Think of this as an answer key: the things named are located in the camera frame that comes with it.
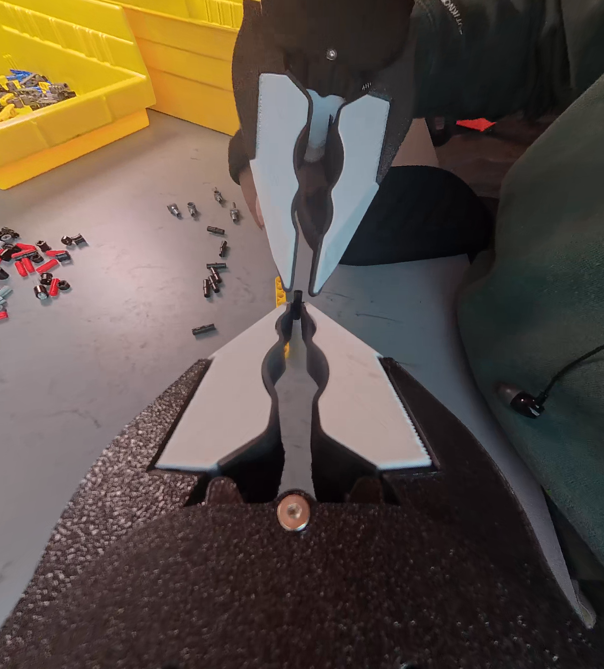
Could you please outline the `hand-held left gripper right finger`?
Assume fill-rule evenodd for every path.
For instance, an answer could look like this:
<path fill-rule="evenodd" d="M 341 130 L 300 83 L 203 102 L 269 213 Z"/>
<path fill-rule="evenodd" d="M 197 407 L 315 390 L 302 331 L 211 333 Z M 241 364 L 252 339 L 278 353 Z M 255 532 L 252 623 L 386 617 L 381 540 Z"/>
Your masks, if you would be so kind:
<path fill-rule="evenodd" d="M 300 327 L 316 385 L 310 441 L 316 500 L 345 502 L 362 478 L 432 473 L 434 456 L 383 356 L 314 305 L 302 305 Z"/>

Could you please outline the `yellow plastic bin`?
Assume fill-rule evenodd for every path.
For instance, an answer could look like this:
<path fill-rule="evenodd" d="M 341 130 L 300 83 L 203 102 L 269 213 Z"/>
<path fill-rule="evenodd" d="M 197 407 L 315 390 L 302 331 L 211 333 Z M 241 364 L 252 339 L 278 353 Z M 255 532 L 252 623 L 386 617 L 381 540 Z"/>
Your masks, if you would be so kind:
<path fill-rule="evenodd" d="M 153 109 L 233 136 L 231 59 L 242 1 L 112 1 L 123 8 L 156 97 Z"/>
<path fill-rule="evenodd" d="M 124 9 L 104 1 L 0 1 L 0 75 L 67 83 L 76 97 L 0 122 L 0 189 L 148 126 L 155 104 Z"/>

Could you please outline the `pile of red black lego pieces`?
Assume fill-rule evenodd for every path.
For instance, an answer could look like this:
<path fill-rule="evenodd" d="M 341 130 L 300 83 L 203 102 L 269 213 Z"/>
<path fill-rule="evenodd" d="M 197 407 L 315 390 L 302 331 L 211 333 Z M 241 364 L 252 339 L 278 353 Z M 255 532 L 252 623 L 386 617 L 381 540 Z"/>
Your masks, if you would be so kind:
<path fill-rule="evenodd" d="M 41 304 L 50 304 L 71 292 L 65 273 L 74 264 L 72 252 L 87 247 L 89 243 L 80 233 L 63 236 L 53 246 L 43 239 L 28 243 L 13 228 L 0 228 L 0 322 L 9 318 L 16 278 Z"/>

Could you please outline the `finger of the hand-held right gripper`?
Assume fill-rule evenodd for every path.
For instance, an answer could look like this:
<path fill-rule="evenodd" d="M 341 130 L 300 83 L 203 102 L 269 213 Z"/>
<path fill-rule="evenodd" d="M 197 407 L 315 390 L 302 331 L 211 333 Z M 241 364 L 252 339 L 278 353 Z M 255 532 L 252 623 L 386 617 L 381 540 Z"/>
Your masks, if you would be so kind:
<path fill-rule="evenodd" d="M 327 214 L 313 255 L 311 296 L 322 291 L 378 192 L 389 113 L 388 100 L 367 94 L 342 105 L 330 126 L 325 148 Z"/>
<path fill-rule="evenodd" d="M 298 154 L 306 149 L 312 104 L 288 74 L 258 81 L 255 156 L 250 161 L 262 221 L 284 290 L 295 280 L 298 228 Z"/>

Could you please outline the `black bumpy cushion pad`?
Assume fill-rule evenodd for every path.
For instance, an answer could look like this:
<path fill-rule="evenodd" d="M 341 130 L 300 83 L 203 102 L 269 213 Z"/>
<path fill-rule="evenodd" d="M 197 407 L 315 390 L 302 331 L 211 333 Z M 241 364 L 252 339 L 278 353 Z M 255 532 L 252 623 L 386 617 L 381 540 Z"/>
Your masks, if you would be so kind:
<path fill-rule="evenodd" d="M 474 262 L 494 245 L 498 202 L 437 167 L 391 167 L 340 264 L 376 266 L 456 255 Z"/>

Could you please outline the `pile of grey blue lego pieces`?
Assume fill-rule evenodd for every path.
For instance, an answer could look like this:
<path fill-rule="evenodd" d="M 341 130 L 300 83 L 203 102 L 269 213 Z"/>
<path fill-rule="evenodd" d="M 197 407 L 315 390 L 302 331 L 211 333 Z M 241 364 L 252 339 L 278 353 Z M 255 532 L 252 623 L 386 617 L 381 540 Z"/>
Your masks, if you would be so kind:
<path fill-rule="evenodd" d="M 0 123 L 71 100 L 76 91 L 66 82 L 27 70 L 0 75 Z"/>

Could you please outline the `black lego pins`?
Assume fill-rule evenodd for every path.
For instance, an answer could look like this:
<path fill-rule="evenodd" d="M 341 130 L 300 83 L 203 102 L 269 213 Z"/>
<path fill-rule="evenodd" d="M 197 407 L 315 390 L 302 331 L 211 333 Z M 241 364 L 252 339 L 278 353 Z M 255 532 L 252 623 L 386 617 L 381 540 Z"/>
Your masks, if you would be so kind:
<path fill-rule="evenodd" d="M 203 295 L 208 304 L 212 304 L 214 294 L 221 293 L 221 285 L 223 283 L 221 272 L 228 268 L 225 259 L 229 255 L 228 240 L 226 232 L 223 228 L 214 225 L 206 227 L 207 233 L 211 235 L 216 243 L 220 241 L 220 246 L 217 249 L 216 256 L 220 259 L 212 260 L 206 263 L 207 276 L 203 279 Z"/>

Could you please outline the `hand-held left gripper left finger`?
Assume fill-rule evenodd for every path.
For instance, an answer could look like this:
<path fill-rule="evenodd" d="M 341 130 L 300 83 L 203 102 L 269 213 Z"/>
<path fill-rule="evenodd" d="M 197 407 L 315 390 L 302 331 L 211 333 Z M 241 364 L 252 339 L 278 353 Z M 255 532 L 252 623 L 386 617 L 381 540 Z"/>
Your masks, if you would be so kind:
<path fill-rule="evenodd" d="M 215 351 L 172 422 L 153 468 L 198 476 L 195 500 L 218 477 L 233 481 L 245 502 L 278 495 L 284 448 L 275 385 L 294 321 L 295 307 L 283 304 Z"/>

